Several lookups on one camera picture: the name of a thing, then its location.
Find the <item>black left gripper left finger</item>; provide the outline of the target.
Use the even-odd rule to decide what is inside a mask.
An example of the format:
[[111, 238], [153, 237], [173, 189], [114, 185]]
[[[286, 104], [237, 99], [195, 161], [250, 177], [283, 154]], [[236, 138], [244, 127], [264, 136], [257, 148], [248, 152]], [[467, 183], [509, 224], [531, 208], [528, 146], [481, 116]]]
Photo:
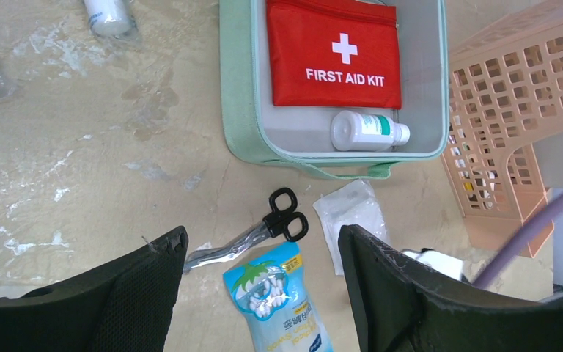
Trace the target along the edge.
[[20, 298], [0, 298], [0, 351], [162, 351], [188, 248], [179, 226]]

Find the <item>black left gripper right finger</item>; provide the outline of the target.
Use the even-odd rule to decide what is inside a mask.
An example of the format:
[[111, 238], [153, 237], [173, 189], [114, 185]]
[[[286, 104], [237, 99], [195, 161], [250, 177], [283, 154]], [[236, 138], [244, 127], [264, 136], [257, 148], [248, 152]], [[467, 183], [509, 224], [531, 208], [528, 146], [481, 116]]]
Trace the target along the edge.
[[481, 290], [358, 225], [342, 227], [338, 246], [362, 351], [563, 351], [563, 298]]

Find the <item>blue wet wipes packet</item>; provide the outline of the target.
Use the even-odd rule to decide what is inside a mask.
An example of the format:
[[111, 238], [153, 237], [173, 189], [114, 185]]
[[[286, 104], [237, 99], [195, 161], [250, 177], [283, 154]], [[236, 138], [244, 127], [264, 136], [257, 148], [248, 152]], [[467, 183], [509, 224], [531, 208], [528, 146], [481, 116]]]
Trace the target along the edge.
[[285, 242], [223, 275], [256, 351], [332, 351], [304, 284], [298, 244]]

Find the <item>white bottle green label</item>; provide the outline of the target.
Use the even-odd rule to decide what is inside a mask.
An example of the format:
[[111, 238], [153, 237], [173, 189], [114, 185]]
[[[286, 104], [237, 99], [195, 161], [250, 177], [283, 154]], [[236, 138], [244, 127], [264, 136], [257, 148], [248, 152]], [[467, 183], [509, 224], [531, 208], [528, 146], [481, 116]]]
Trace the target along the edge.
[[405, 124], [380, 114], [344, 110], [331, 122], [331, 142], [342, 152], [383, 152], [408, 143], [411, 131]]

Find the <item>red first aid pouch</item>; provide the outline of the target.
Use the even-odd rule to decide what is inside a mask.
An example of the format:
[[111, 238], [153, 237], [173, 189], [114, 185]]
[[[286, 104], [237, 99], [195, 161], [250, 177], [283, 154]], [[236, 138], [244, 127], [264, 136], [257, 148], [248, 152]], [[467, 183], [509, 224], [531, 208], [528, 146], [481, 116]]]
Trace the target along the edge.
[[275, 106], [401, 109], [395, 6], [267, 1], [265, 14]]

